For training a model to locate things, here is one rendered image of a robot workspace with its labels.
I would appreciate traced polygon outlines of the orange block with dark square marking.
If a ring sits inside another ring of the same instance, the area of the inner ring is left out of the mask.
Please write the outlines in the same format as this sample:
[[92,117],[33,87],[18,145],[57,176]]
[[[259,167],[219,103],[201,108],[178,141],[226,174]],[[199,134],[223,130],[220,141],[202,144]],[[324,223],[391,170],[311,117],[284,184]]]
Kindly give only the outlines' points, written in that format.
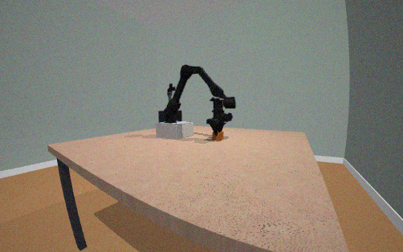
[[213,132],[213,140],[221,141],[221,140],[223,140],[223,137],[224,137],[224,132],[219,132],[219,131],[218,131],[218,135],[217,135],[217,136],[215,136],[215,134],[214,134],[214,132]]

